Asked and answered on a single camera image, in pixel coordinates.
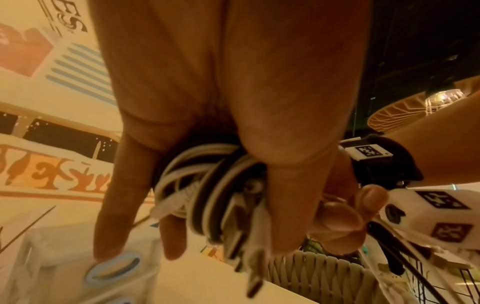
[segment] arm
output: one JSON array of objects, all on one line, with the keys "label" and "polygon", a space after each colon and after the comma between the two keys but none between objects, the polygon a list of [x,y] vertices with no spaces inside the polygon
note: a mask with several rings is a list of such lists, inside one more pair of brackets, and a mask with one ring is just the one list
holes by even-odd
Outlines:
[{"label": "arm", "polygon": [[412,155],[424,180],[414,186],[480,181],[480,96],[471,96],[386,134]]}]

